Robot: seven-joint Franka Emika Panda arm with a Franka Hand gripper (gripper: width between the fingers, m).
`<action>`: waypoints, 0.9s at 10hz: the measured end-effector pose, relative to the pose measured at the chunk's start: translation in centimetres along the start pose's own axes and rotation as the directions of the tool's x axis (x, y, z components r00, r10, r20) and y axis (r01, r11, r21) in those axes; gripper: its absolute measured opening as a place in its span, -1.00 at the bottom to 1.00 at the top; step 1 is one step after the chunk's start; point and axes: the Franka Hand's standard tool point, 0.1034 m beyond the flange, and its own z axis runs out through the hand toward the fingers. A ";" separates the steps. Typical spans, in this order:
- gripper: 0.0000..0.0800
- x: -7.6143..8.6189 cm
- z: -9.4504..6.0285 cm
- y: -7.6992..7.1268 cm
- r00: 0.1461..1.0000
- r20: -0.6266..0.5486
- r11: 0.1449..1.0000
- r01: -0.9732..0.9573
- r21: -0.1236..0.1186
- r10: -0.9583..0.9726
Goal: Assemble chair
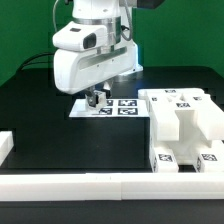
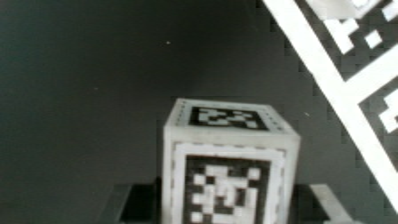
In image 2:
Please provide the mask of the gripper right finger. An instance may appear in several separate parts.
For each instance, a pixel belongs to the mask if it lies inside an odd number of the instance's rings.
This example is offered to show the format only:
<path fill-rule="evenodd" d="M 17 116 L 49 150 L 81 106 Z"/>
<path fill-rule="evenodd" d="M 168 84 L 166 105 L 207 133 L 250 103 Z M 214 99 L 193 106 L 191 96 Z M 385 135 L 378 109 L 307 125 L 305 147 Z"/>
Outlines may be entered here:
<path fill-rule="evenodd" d="M 294 188 L 294 222 L 296 224 L 358 224 L 326 184 L 298 185 Z"/>

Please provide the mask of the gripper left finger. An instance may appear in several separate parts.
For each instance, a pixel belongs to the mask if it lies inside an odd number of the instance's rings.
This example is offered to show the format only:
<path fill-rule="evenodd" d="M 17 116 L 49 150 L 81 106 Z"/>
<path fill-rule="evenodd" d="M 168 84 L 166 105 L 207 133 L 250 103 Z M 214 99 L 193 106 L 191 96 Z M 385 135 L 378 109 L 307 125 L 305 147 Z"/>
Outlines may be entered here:
<path fill-rule="evenodd" d="M 122 224 L 122 212 L 125 208 L 131 188 L 131 183 L 113 185 L 108 200 L 94 224 Z"/>

